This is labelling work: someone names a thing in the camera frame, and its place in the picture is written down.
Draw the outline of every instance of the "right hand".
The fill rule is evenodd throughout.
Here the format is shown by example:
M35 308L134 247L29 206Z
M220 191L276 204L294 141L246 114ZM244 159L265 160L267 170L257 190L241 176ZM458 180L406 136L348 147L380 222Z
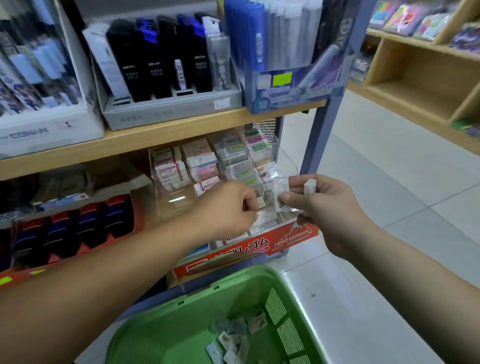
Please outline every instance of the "right hand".
M303 185L310 179L317 180L317 193L304 196ZM280 199L311 216L324 235L327 248L340 258L348 260L364 233L378 229L346 183L320 174L306 174L290 177L289 184L290 192Z

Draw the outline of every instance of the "left hand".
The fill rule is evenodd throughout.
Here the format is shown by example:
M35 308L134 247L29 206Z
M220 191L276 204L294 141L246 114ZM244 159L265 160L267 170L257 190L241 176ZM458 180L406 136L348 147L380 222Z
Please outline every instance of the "left hand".
M255 191L239 181L219 182L200 196L188 214L206 235L205 241L233 239L257 220Z

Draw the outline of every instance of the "orange display label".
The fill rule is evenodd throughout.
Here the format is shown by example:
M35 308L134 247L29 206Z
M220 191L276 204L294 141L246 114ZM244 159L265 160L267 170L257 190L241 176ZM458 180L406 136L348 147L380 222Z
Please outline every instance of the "orange display label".
M274 230L254 238L246 239L240 243L226 246L209 255L199 257L191 262L173 268L173 272L181 281L188 276L194 268L198 268L212 259L234 253L256 253L273 255L284 251L294 245L304 242L307 239L318 236L318 228L310 223L299 225L296 221L282 225Z

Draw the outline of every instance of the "hand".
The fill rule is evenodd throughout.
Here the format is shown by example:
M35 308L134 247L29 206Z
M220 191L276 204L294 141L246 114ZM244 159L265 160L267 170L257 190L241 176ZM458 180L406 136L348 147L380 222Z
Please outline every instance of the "hand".
M200 196L190 211L207 241L233 239L244 234L257 220L255 191L239 182L219 182Z
M310 179L317 180L317 193L304 196L303 185ZM364 232L378 228L346 183L320 174L308 174L290 177L289 184L290 192L281 195L281 200L311 216L322 231L327 248L343 259L349 258Z

